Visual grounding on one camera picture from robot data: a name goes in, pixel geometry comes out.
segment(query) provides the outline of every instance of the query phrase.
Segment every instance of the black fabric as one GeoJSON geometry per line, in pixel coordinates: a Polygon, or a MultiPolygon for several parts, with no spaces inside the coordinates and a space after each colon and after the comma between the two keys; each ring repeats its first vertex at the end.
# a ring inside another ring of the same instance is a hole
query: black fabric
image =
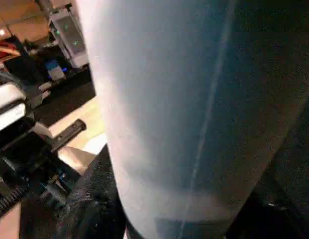
{"type": "Polygon", "coordinates": [[[124,230],[125,216],[105,146],[68,197],[56,238],[122,239],[124,230]]]}

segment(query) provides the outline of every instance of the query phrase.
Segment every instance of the white plastic part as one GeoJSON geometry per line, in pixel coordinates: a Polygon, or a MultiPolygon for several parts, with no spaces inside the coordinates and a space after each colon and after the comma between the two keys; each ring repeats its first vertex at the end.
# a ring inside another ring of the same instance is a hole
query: white plastic part
{"type": "Polygon", "coordinates": [[[21,103],[0,115],[0,131],[25,116],[26,106],[21,103]]]}
{"type": "Polygon", "coordinates": [[[18,100],[25,100],[24,93],[13,83],[0,86],[0,109],[18,100]]]}

